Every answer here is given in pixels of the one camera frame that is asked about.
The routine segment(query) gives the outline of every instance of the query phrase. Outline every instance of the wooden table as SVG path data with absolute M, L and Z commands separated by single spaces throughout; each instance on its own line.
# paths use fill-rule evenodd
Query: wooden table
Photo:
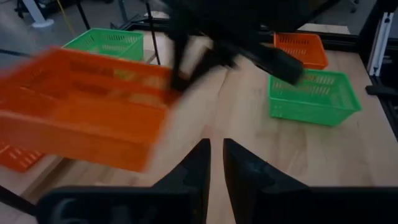
M 348 33 L 346 27 L 307 24 L 302 29 Z M 170 42 L 157 34 L 160 59 L 170 64 Z M 209 40 L 189 46 L 184 72 L 192 70 Z M 144 48 L 153 50 L 149 34 Z M 398 185 L 398 147 L 379 100 L 364 90 L 370 80 L 358 54 L 328 51 L 327 70 L 348 74 L 362 112 L 328 128 L 270 118 L 268 74 L 245 58 L 237 70 L 217 68 L 175 106 L 143 174 L 91 164 L 63 163 L 28 198 L 62 185 L 150 186 L 177 165 L 201 139 L 211 140 L 211 184 L 207 223 L 234 223 L 224 179 L 223 138 L 232 138 L 281 171 L 312 186 Z

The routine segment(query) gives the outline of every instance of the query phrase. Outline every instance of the orange basket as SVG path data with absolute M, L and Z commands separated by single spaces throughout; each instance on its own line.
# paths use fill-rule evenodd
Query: orange basket
M 305 68 L 322 70 L 328 58 L 316 34 L 274 34 L 274 45 L 303 62 Z
M 168 68 L 53 49 L 0 79 L 11 145 L 141 170 L 168 106 Z
M 14 171 L 27 171 L 43 156 L 41 152 L 18 149 L 0 141 L 0 165 Z

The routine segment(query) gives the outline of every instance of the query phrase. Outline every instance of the green basket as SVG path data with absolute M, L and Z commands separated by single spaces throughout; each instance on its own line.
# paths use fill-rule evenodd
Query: green basket
M 90 29 L 63 47 L 140 61 L 144 58 L 144 34 L 111 29 Z
M 268 85 L 269 112 L 275 118 L 336 126 L 361 110 L 344 73 L 306 70 L 297 86 L 272 76 Z

